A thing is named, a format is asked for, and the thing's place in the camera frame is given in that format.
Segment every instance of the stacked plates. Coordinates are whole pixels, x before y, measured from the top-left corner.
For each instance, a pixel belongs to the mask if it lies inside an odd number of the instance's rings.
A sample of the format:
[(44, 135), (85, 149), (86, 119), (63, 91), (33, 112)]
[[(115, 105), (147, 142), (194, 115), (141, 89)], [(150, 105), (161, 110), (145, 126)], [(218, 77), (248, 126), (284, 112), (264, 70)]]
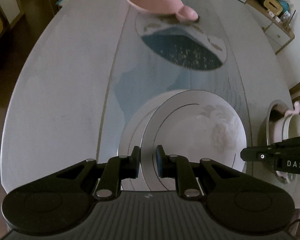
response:
[(139, 177), (123, 181), (124, 190), (175, 190), (174, 179), (158, 176), (155, 149), (160, 144), (167, 155), (191, 162), (210, 158), (238, 171), (244, 167), (240, 152), (246, 135), (239, 116), (224, 99), (202, 90), (170, 91), (144, 105), (123, 131), (119, 154), (130, 155), (140, 143)]

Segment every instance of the white drawer unit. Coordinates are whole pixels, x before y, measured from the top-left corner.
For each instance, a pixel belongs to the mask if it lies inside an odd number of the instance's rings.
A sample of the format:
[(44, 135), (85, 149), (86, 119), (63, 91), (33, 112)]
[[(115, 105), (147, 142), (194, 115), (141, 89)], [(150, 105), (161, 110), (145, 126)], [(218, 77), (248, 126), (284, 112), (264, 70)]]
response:
[(265, 31), (265, 34), (281, 46), (290, 40), (290, 37), (275, 24), (271, 24), (271, 26)]
[(257, 1), (247, 0), (246, 6), (251, 12), (252, 17), (262, 28), (276, 55), (295, 38), (291, 29), (287, 30), (282, 23), (276, 22)]

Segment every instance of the metal pin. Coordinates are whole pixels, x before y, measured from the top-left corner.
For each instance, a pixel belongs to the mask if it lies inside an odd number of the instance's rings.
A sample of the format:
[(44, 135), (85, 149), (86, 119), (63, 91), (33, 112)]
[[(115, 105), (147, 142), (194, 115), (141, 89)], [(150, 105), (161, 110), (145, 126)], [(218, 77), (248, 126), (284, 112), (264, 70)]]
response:
[(109, 189), (100, 189), (96, 192), (97, 197), (110, 197), (112, 195), (112, 191)]
[(199, 195), (200, 195), (200, 191), (198, 191), (197, 189), (189, 188), (189, 189), (185, 190), (186, 197), (197, 197)]

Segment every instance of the pink dish with handles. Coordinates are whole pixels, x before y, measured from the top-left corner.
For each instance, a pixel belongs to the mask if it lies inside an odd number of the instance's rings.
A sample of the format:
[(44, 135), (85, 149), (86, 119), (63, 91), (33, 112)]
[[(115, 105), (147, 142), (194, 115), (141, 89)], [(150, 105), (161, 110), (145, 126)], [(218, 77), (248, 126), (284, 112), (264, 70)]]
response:
[(180, 22), (196, 21), (198, 14), (181, 0), (127, 0), (134, 8), (142, 13), (157, 15), (175, 14)]

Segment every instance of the floor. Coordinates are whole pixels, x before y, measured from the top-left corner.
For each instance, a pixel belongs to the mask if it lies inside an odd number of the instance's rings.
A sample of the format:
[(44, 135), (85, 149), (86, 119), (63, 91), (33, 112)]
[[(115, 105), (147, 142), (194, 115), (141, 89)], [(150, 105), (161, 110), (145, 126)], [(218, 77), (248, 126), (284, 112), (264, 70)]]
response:
[[(35, 42), (53, 18), (48, 0), (21, 0), (25, 15), (0, 40), (0, 146), (6, 110), (13, 88)], [(5, 191), (0, 182), (0, 238), (7, 232), (1, 214)]]

